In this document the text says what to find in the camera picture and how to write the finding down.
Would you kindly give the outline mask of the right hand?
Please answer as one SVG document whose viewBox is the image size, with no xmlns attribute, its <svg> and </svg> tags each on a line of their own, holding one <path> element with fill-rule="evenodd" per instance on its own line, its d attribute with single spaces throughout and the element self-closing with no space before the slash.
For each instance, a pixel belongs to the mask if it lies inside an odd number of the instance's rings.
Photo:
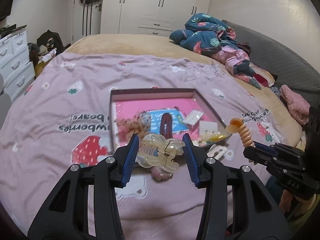
<svg viewBox="0 0 320 240">
<path fill-rule="evenodd" d="M 313 205 L 316 202 L 316 198 L 317 198 L 316 194 L 314 194 L 309 200 L 304 200 L 302 198 L 299 198 L 293 195 L 289 191 L 284 190 L 279 203 L 279 208 L 283 214 L 285 214 L 286 212 L 289 212 L 291 208 L 292 200 L 296 199 L 300 203 L 300 206 L 298 208 L 298 211 L 296 211 L 296 213 L 298 216 L 303 215 L 313 207 Z"/>
</svg>

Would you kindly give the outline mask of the green sleeve right forearm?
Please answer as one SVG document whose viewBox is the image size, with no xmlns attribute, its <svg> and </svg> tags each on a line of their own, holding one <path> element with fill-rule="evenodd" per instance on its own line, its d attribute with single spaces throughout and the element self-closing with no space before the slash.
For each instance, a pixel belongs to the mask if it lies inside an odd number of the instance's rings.
<svg viewBox="0 0 320 240">
<path fill-rule="evenodd" d="M 292 239 L 319 239 L 319 194 L 314 200 L 291 201 L 290 211 L 286 213 L 286 220 L 292 231 Z"/>
</svg>

